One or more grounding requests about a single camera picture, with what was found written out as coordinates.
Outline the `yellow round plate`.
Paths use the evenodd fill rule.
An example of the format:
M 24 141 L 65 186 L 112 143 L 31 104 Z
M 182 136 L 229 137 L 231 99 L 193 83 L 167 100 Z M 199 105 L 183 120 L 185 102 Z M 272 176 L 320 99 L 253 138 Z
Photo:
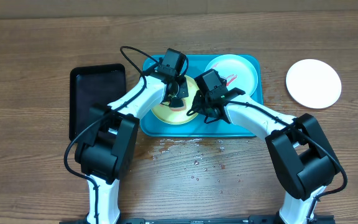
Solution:
M 153 114 L 161 121 L 167 124 L 185 124 L 197 117 L 197 113 L 187 116 L 186 113 L 191 109 L 193 99 L 198 87 L 193 78 L 185 75 L 188 85 L 188 94 L 186 98 L 182 98 L 183 106 L 179 108 L 170 108 L 166 103 L 159 104 L 152 108 Z

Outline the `white round plate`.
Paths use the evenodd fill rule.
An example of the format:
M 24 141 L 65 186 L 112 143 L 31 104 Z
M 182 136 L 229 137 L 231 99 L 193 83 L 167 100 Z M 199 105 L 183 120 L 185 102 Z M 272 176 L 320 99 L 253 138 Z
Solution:
M 316 59 L 294 63 L 287 72 L 285 84 L 297 103 L 313 109 L 332 106 L 342 92 L 341 79 L 335 69 Z

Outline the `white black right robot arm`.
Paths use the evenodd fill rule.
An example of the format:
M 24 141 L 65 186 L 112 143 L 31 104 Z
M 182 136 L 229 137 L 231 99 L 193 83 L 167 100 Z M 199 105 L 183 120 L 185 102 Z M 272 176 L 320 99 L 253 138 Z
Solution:
M 326 187 L 343 173 L 321 126 L 310 114 L 298 118 L 271 110 L 240 89 L 196 92 L 191 112 L 205 115 L 205 123 L 219 119 L 265 140 L 276 176 L 285 189 L 281 209 L 272 216 L 250 218 L 251 223 L 334 223 L 314 214 Z

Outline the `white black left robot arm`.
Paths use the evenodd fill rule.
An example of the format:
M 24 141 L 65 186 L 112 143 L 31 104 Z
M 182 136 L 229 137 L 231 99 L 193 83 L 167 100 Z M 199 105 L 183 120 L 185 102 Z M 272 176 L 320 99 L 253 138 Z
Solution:
M 122 98 L 89 109 L 88 125 L 71 141 L 76 146 L 78 177 L 89 187 L 89 212 L 84 223 L 117 223 L 119 182 L 132 161 L 140 120 L 166 101 L 184 98 L 182 65 L 154 64 Z

